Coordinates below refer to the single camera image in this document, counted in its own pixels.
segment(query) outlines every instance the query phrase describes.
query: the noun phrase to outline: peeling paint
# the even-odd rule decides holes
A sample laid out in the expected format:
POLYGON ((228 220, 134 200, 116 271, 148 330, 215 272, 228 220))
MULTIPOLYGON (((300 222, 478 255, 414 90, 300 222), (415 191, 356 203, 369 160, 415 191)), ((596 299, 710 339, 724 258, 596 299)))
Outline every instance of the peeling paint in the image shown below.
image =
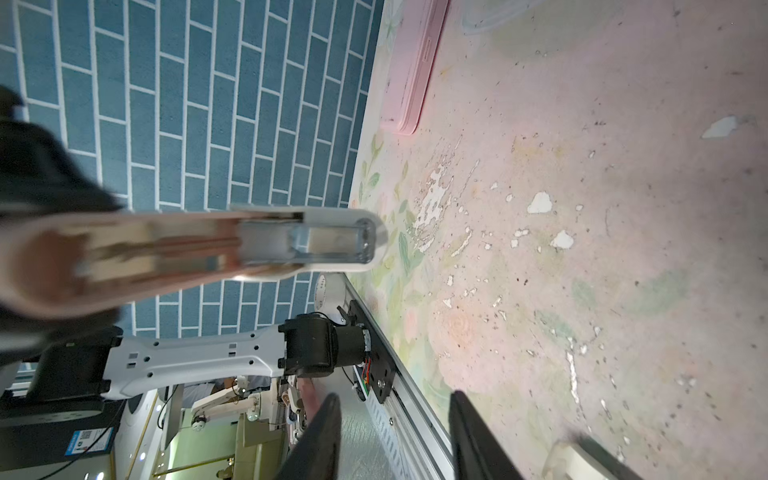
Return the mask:
POLYGON ((574 239, 573 237, 565 233, 565 230, 560 230, 549 244, 554 248, 567 250, 572 246, 574 246, 574 239))
POLYGON ((528 205, 530 214, 546 214, 552 210, 552 200, 547 192, 538 192, 533 197, 533 201, 528 205))

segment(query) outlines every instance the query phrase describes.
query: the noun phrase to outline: blue brick wall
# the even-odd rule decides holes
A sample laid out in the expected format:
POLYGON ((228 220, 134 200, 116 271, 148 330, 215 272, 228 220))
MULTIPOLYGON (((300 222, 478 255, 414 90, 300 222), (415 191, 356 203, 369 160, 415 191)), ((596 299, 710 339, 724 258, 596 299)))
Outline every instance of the blue brick wall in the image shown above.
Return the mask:
MULTIPOLYGON (((0 0, 0 84, 134 211, 345 207, 383 0, 0 0)), ((313 308, 316 274, 126 305, 148 337, 313 308)))

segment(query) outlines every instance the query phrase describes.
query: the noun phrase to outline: cable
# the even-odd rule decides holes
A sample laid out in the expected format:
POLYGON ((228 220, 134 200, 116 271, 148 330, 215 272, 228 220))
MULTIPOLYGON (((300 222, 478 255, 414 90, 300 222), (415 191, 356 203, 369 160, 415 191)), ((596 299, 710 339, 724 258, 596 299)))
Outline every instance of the cable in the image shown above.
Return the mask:
POLYGON ((174 395, 176 394, 176 389, 177 389, 177 388, 179 388, 179 385, 178 385, 178 384, 176 384, 176 385, 174 386, 174 391, 170 393, 170 396, 168 397, 168 400, 166 400, 166 401, 165 401, 165 403, 163 404, 163 408, 161 408, 161 409, 160 409, 160 413, 158 413, 158 414, 157 414, 157 421, 156 421, 155 423, 157 423, 157 427, 158 427, 160 430, 162 430, 162 429, 163 429, 163 427, 165 426, 165 421, 163 421, 163 425, 160 425, 160 418, 163 416, 163 410, 165 410, 165 406, 166 406, 166 405, 168 405, 168 403, 170 403, 170 400, 171 400, 171 399, 174 397, 174 395))
MULTIPOLYGON (((120 415, 120 414, 123 412, 123 407, 125 406, 125 403, 126 403, 126 402, 127 402, 127 400, 123 400, 123 402, 122 402, 122 404, 123 404, 123 405, 121 405, 121 406, 119 406, 119 407, 118 407, 118 410, 117 410, 117 411, 114 413, 114 415, 112 416, 112 420, 110 420, 110 421, 109 421, 108 425, 112 425, 112 424, 114 423, 114 421, 115 421, 116 419, 118 419, 118 415, 120 415)), ((99 436, 98 436, 98 437, 97 437, 97 438, 94 440, 94 442, 93 442, 93 443, 91 443, 91 444, 90 444, 90 445, 89 445, 89 446, 88 446, 88 447, 87 447, 85 450, 83 450, 83 452, 82 452, 80 455, 78 455, 77 457, 73 458, 73 459, 72 459, 72 460, 71 460, 71 461, 70 461, 68 464, 66 464, 66 465, 63 465, 63 466, 61 466, 61 467, 59 467, 59 468, 55 469, 53 472, 51 472, 51 473, 49 473, 49 474, 47 474, 47 475, 45 475, 45 476, 42 476, 42 477, 38 478, 38 480, 46 480, 47 478, 50 478, 50 477, 52 477, 52 476, 56 475, 56 474, 57 474, 57 473, 59 473, 61 470, 64 470, 64 469, 65 469, 65 468, 67 468, 68 466, 72 465, 72 464, 73 464, 73 463, 75 463, 77 460, 79 460, 79 459, 83 458, 83 455, 85 455, 86 453, 88 453, 88 451, 90 451, 90 450, 91 450, 91 448, 93 448, 93 446, 94 446, 94 445, 96 445, 96 444, 98 443, 98 441, 99 441, 99 440, 101 440, 101 437, 103 437, 105 433, 109 432, 109 429, 110 429, 110 428, 112 428, 112 427, 110 427, 110 426, 106 427, 106 428, 104 429, 104 431, 101 433, 101 435, 99 435, 99 436)))

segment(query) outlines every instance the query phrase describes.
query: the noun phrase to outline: blue tile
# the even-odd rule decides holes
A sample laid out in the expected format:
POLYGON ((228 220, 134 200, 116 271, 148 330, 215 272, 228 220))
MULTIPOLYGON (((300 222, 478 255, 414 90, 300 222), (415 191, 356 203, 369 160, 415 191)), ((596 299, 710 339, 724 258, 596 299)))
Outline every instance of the blue tile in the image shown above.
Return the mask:
POLYGON ((214 26, 214 0, 191 0, 190 20, 214 26))
POLYGON ((306 312, 306 296, 309 292, 310 285, 308 283, 297 283, 296 292, 293 294, 293 308, 291 308, 290 316, 295 317, 299 313, 306 312))
POLYGON ((328 54, 328 70, 330 77, 341 80, 346 57, 346 39, 349 26, 352 23, 352 7, 355 0, 337 0, 336 16, 333 18, 330 53, 328 54))
POLYGON ((10 51, 0 50, 0 85, 4 85, 15 92, 19 91, 16 54, 10 51))
POLYGON ((219 302, 221 301, 221 282, 208 283, 203 285, 203 301, 219 302))
POLYGON ((229 206, 227 188, 230 183, 230 152, 210 149, 208 174, 208 208, 226 210, 229 206))
POLYGON ((122 40, 96 34, 98 113, 125 120, 125 62, 122 40))
POLYGON ((230 193, 230 202, 235 205, 249 204, 250 192, 248 190, 248 187, 243 187, 242 185, 233 185, 232 191, 230 193))
POLYGON ((355 162, 357 153, 350 151, 346 160, 346 172, 344 174, 344 188, 341 190, 341 201, 349 201, 349 192, 352 190, 352 178, 355 175, 355 162))
POLYGON ((319 38, 310 39, 310 58, 306 63, 306 80, 304 81, 304 101, 313 105, 320 105, 327 47, 328 44, 319 38))
POLYGON ((203 305, 203 328, 202 335, 219 334, 219 306, 203 305))
POLYGON ((293 144, 296 137, 281 131, 277 137, 277 155, 275 156, 275 171, 272 187, 278 190, 288 190, 291 171, 293 171, 293 144))
POLYGON ((360 94, 357 99, 357 111, 355 113, 355 124, 352 126, 352 141, 349 146, 354 149, 359 149, 360 146, 360 131, 362 130, 362 116, 366 113, 366 103, 368 102, 368 95, 360 94))
POLYGON ((93 84, 89 74, 62 68, 64 105, 67 116, 67 146, 76 150, 96 151, 94 132, 93 84))
POLYGON ((252 48, 240 50, 240 84, 237 86, 237 114, 256 120, 259 98, 259 71, 261 53, 252 48))
POLYGON ((157 311, 154 297, 136 302, 136 328, 150 328, 156 325, 157 311))
POLYGON ((183 134, 184 65, 160 59, 160 131, 183 134))
POLYGON ((256 133, 256 153, 272 157, 277 131, 277 112, 280 97, 265 91, 261 92, 259 106, 259 127, 256 133))
POLYGON ((16 45, 13 30, 13 3, 0 2, 0 44, 8 47, 16 45))
POLYGON ((243 41, 261 46, 264 34, 264 16, 266 0, 248 0, 243 13, 243 41))
POLYGON ((154 165, 154 95, 135 90, 131 90, 131 161, 154 165))
POLYGON ((373 9, 373 20, 371 21, 371 33, 368 36, 368 48, 366 49, 366 64, 362 69, 362 89, 368 91, 371 84, 371 70, 373 69, 373 57, 376 53, 376 40, 379 38, 379 27, 382 22, 382 9, 384 2, 377 2, 373 9))
POLYGON ((82 68, 91 68, 88 0, 68 0, 58 3, 58 37, 61 61, 82 68))
POLYGON ((128 3, 131 84, 154 90, 154 10, 128 3))
POLYGON ((349 144, 349 130, 352 128, 352 122, 340 118, 336 125, 336 139, 333 141, 333 154, 331 155, 332 172, 341 174, 346 165, 346 151, 349 144))
POLYGON ((190 26, 189 78, 187 100, 208 105, 210 88, 210 33, 190 26))
POLYGON ((336 108, 339 106, 339 90, 341 86, 335 81, 326 80, 323 92, 323 106, 320 108, 320 123, 317 125, 317 137, 333 140, 333 126, 336 124, 336 108))
POLYGON ((250 196, 252 204, 269 204, 270 178, 272 178, 272 161, 256 158, 253 161, 253 192, 250 196))
POLYGON ((160 295, 158 299, 161 302, 178 302, 179 293, 178 292, 166 293, 165 295, 160 295))
POLYGON ((250 332, 256 329, 258 305, 243 305, 240 308, 240 331, 250 332))
POLYGON ((328 186, 326 187, 326 199, 323 205, 325 207, 338 207, 340 191, 341 177, 337 175, 329 175, 328 186))
POLYGON ((270 2, 270 13, 273 13, 281 18, 288 19, 288 12, 290 10, 290 2, 288 0, 272 0, 270 2))
POLYGON ((288 34, 288 59, 299 65, 304 65, 306 57, 306 37, 310 34, 311 14, 312 0, 293 0, 293 16, 290 19, 288 34))
POLYGON ((160 305, 160 338, 175 339, 179 336, 179 306, 160 305))
POLYGON ((352 23, 352 36, 349 38, 349 50, 358 54, 364 54, 368 42, 368 20, 371 11, 367 8, 355 8, 355 19, 352 23))
POLYGON ((293 65, 286 65, 286 80, 283 83, 283 107, 280 113, 280 126, 288 130, 296 130, 299 121, 299 106, 301 105, 301 84, 304 80, 304 70, 293 65))
POLYGON ((116 194, 128 193, 125 125, 101 121, 101 173, 104 188, 116 194))
POLYGON ((184 209, 188 212, 205 211, 205 180, 184 178, 184 209))
POLYGON ((235 74, 239 37, 240 3, 236 0, 219 0, 216 19, 216 71, 235 74))
POLYGON ((214 108, 210 114, 210 142, 229 147, 232 140, 232 108, 235 82, 214 77, 214 108))
POLYGON ((328 176, 328 163, 331 158, 331 146, 317 142, 315 145, 315 163, 312 164, 312 183, 310 195, 322 197, 326 192, 326 177, 328 176))
POLYGON ((272 192, 272 201, 270 201, 271 205, 287 205, 288 204, 288 194, 282 194, 280 192, 272 192))
POLYGON ((94 0, 94 23, 97 27, 123 34, 123 2, 94 0))
POLYGON ((132 167, 131 189, 134 211, 154 211, 154 170, 132 167))
POLYGON ((352 117, 355 114, 361 70, 362 60, 348 55, 346 59, 346 75, 344 76, 344 89, 342 90, 341 103, 339 104, 339 113, 341 115, 352 117))
POLYGON ((193 286, 181 292, 181 326, 197 326, 200 323, 201 287, 193 286))
POLYGON ((162 0, 160 3, 160 51, 184 58, 186 12, 185 0, 162 0))
POLYGON ((70 154, 74 164, 78 166, 80 172, 91 180, 96 180, 96 157, 89 157, 87 155, 70 154))
POLYGON ((235 127, 235 149, 232 155, 232 180, 250 183, 253 159, 253 124, 238 120, 235 127))
POLYGON ((275 306, 275 323, 280 325, 285 323, 286 320, 290 320, 290 305, 275 306))
POLYGON ((293 295, 293 277, 281 280, 278 287, 277 301, 290 302, 290 297, 293 295))
POLYGON ((265 282, 261 284, 261 299, 259 304, 259 325, 272 323, 272 309, 275 304, 275 295, 277 293, 277 283, 265 282))
POLYGON ((243 283, 243 302, 258 302, 261 283, 245 282, 243 283))
POLYGON ((160 137, 160 200, 181 203, 181 140, 160 137))
POLYGON ((264 49, 264 72, 261 85, 270 90, 280 91, 283 87, 283 57, 286 50, 286 24, 270 18, 266 28, 264 49))
POLYGON ((293 185, 290 188, 290 204, 306 205, 306 191, 309 188, 310 171, 306 168, 293 168, 293 185))
POLYGON ((57 104, 51 17, 28 8, 20 8, 18 22, 22 30, 22 58, 27 96, 57 104))
POLYGON ((187 172, 205 175, 208 112, 187 107, 187 172))
POLYGON ((333 2, 320 0, 315 2, 315 18, 312 21, 312 32, 321 37, 328 38, 331 35, 331 18, 333 16, 333 2))
POLYGON ((303 105, 299 124, 299 140, 296 146, 296 163, 310 165, 315 145, 315 127, 317 125, 317 110, 303 105))
POLYGON ((27 105, 27 111, 29 112, 29 121, 31 123, 41 125, 57 139, 61 140, 61 119, 59 118, 58 109, 29 104, 27 105))

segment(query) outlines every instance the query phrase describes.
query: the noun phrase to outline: white grout line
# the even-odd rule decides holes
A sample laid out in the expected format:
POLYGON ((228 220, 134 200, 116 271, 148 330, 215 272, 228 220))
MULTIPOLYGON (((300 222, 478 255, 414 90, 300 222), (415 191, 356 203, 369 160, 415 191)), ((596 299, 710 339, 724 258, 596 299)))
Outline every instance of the white grout line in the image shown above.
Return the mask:
POLYGON ((247 41, 243 41, 243 40, 240 40, 240 46, 241 47, 250 48, 251 50, 256 50, 259 53, 261 53, 261 51, 262 51, 261 47, 257 47, 256 45, 252 45, 252 44, 248 43, 247 41))
POLYGON ((67 151, 69 153, 75 154, 75 155, 83 155, 84 157, 95 157, 95 158, 98 158, 98 155, 96 155, 92 151, 75 150, 74 148, 68 148, 67 151))
POLYGON ((40 12, 47 16, 53 16, 53 12, 56 10, 56 3, 54 2, 53 5, 51 5, 51 10, 48 10, 46 8, 38 7, 37 5, 33 5, 31 3, 27 2, 19 2, 19 6, 24 8, 29 8, 30 10, 34 10, 35 12, 40 12))
POLYGON ((149 88, 139 87, 138 85, 131 85, 129 88, 131 90, 140 91, 145 94, 154 95, 154 90, 150 90, 149 88))
POLYGON ((119 118, 108 117, 107 115, 99 115, 98 119, 99 120, 103 120, 103 121, 108 121, 108 122, 113 123, 113 124, 126 125, 126 121, 125 120, 121 120, 119 118))
MULTIPOLYGON (((58 0, 53 0, 51 2, 52 11, 55 13, 53 15, 53 56, 54 56, 54 65, 56 69, 56 88, 58 90, 58 118, 59 118, 59 128, 61 129, 61 142, 66 147, 68 142, 68 136, 67 136, 67 115, 66 115, 66 107, 64 102, 64 79, 61 74, 61 42, 60 42, 60 36, 59 36, 59 28, 58 28, 58 0)), ((19 34, 19 54, 21 54, 21 34, 19 34)))
POLYGON ((176 140, 182 140, 182 141, 184 140, 184 136, 182 136, 182 135, 176 135, 176 134, 169 134, 169 133, 168 133, 168 132, 166 132, 166 131, 162 131, 162 132, 160 132, 160 136, 161 136, 161 137, 168 137, 168 138, 175 138, 176 140))
MULTIPOLYGON (((366 31, 366 46, 365 46, 365 50, 363 50, 365 52, 365 54, 362 57, 362 69, 363 70, 366 69, 366 58, 368 57, 368 46, 369 46, 369 43, 371 42, 371 29, 373 28, 373 17, 374 17, 374 14, 373 14, 373 10, 371 9, 371 16, 368 19, 368 30, 366 31)), ((360 72, 360 79, 358 80, 358 84, 357 84, 357 93, 355 95, 355 105, 353 107, 353 113, 352 113, 353 118, 357 117, 357 104, 360 102, 360 94, 362 93, 362 88, 361 87, 362 87, 362 72, 360 72)), ((353 139, 352 132, 354 130, 355 130, 355 121, 353 119, 352 120, 352 129, 349 131, 349 143, 347 144, 346 153, 344 154, 344 157, 345 157, 344 158, 344 172, 343 172, 343 175, 341 177, 341 184, 339 185, 339 206, 340 207, 341 207, 341 204, 346 204, 345 207, 349 206, 349 198, 347 198, 347 201, 345 202, 345 201, 343 201, 341 196, 342 196, 342 192, 344 191, 344 182, 346 180, 347 165, 349 163, 349 152, 350 151, 354 151, 355 153, 357 153, 358 145, 356 145, 355 148, 352 148, 352 139, 353 139)))
MULTIPOLYGON (((94 52, 94 54, 91 55, 91 57, 95 57, 96 56, 96 51, 93 50, 93 52, 94 52)), ((91 58, 91 69, 94 68, 95 62, 96 61, 93 58, 91 58)), ((78 67, 77 65, 69 64, 69 63, 66 63, 66 62, 62 62, 61 63, 61 67, 62 68, 68 68, 68 69, 74 70, 74 71, 79 71, 80 73, 84 73, 84 74, 88 74, 88 75, 93 75, 93 72, 94 72, 94 70, 91 70, 91 69, 88 69, 88 68, 78 67)))
POLYGON ((226 78, 229 81, 237 81, 237 79, 235 77, 233 77, 232 75, 221 73, 220 71, 215 71, 214 75, 216 75, 217 77, 226 78))
POLYGON ((203 192, 205 200, 203 202, 205 210, 208 210, 208 186, 210 184, 210 136, 214 127, 214 66, 216 65, 216 23, 219 21, 219 0, 214 0, 214 28, 210 36, 210 77, 208 79, 208 125, 206 127, 206 146, 205 146, 205 186, 203 192))
POLYGON ((190 20, 190 21, 189 21, 189 24, 190 24, 190 25, 192 25, 192 26, 193 26, 193 27, 195 27, 195 28, 199 28, 200 30, 204 30, 204 31, 207 31, 208 33, 213 33, 213 31, 214 31, 214 29, 213 29, 213 28, 211 28, 211 27, 209 27, 208 25, 203 25, 203 24, 201 24, 200 22, 196 22, 196 21, 194 21, 194 20, 190 20))
POLYGON ((120 35, 119 33, 114 33, 113 31, 109 31, 106 28, 94 27, 93 29, 96 33, 107 35, 108 37, 116 38, 117 40, 125 40, 125 37, 123 35, 120 35))
POLYGON ((96 181, 99 185, 104 186, 104 168, 101 165, 101 122, 99 118, 99 110, 101 109, 98 100, 98 81, 96 76, 98 75, 98 66, 96 65, 96 18, 94 13, 94 0, 88 0, 88 27, 91 31, 89 42, 91 43, 91 90, 93 92, 94 99, 94 141, 96 143, 96 181))
POLYGON ((176 55, 171 55, 170 53, 165 53, 164 51, 160 52, 161 58, 167 58, 168 60, 177 61, 179 63, 184 63, 184 59, 181 57, 177 57, 176 55))
POLYGON ((138 3, 139 5, 143 5, 147 8, 155 9, 154 4, 151 4, 150 2, 147 2, 146 0, 131 0, 133 3, 138 3))
POLYGON ((193 101, 188 101, 188 100, 187 100, 187 102, 186 102, 186 106, 189 106, 189 107, 195 107, 195 108, 199 108, 199 109, 201 109, 201 110, 205 110, 205 111, 208 111, 208 110, 209 110, 209 108, 208 108, 208 106, 207 106, 207 105, 196 104, 196 103, 194 103, 193 101))
MULTIPOLYGON (((346 47, 345 47, 345 50, 349 50, 349 43, 352 41, 352 30, 353 30, 352 26, 353 26, 353 24, 355 22, 355 13, 356 12, 357 12, 357 4, 355 4, 353 6, 353 8, 352 8, 352 20, 351 20, 351 24, 349 26, 349 33, 346 36, 346 47)), ((342 100, 343 93, 344 93, 343 85, 344 85, 344 80, 346 80, 346 64, 347 64, 347 60, 349 60, 349 56, 347 54, 344 54, 344 67, 343 67, 343 70, 341 72, 341 81, 339 82, 339 85, 340 85, 340 87, 339 87, 339 100, 336 102, 336 115, 337 115, 337 117, 335 119, 336 122, 333 125, 333 136, 332 136, 332 139, 333 139, 334 142, 336 142, 336 132, 339 130, 339 117, 340 117, 339 110, 341 109, 341 100, 342 100)), ((354 126, 354 122, 352 122, 352 124, 349 126, 349 137, 350 138, 352 137, 352 128, 353 128, 353 126, 354 126)), ((328 179, 330 178, 331 165, 333 164, 333 150, 334 149, 331 149, 330 158, 328 159, 328 172, 326 174, 326 184, 325 184, 325 186, 323 188, 323 199, 328 197, 328 179)), ((344 169, 346 169, 346 161, 349 158, 349 154, 347 153, 348 150, 349 150, 349 141, 347 141, 347 145, 345 145, 345 148, 344 148, 344 164, 343 164, 343 168, 344 169)))

